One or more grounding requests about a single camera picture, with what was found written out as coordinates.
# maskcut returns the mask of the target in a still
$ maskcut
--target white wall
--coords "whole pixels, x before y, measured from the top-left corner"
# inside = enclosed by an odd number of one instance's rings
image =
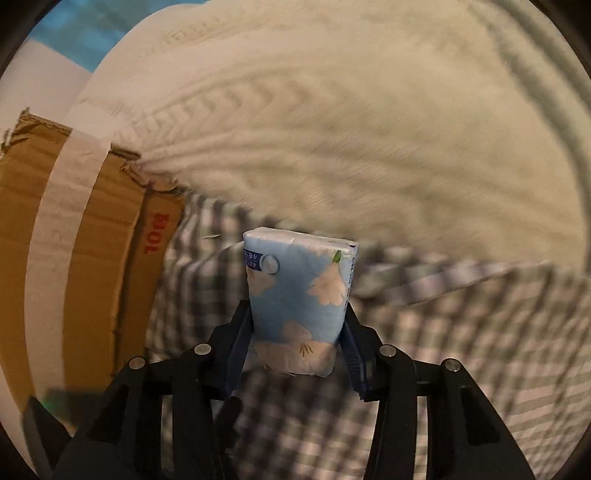
[[[91,73],[35,40],[26,41],[0,78],[0,132],[26,107],[55,122],[64,116]]]

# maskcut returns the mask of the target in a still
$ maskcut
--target flower print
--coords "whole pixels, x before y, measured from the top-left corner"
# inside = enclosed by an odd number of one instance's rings
[[[285,343],[255,342],[256,355],[268,367],[283,373],[327,376],[335,364],[336,348],[316,342],[301,324],[289,320],[283,326]]]
[[[339,261],[341,251],[338,250],[332,262],[326,269],[312,281],[308,295],[318,297],[321,305],[339,306],[345,302],[347,287],[340,276]]]
[[[273,275],[253,270],[250,267],[246,268],[246,281],[248,282],[248,293],[254,297],[258,297],[275,284]]]

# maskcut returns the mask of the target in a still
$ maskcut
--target cardboard box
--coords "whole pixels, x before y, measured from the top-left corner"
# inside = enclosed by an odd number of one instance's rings
[[[136,159],[28,112],[4,148],[0,365],[21,411],[35,395],[63,417],[52,398],[101,392],[143,353],[183,201]]]

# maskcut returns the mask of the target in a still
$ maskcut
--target blue wall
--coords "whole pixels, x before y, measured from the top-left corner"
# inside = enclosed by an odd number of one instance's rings
[[[30,37],[93,72],[109,50],[147,16],[204,0],[61,0]]]

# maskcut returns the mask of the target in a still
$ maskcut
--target blue tissue package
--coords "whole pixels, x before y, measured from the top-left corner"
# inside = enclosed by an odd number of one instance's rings
[[[244,234],[254,350],[270,368],[325,377],[335,364],[357,243],[260,227]]]

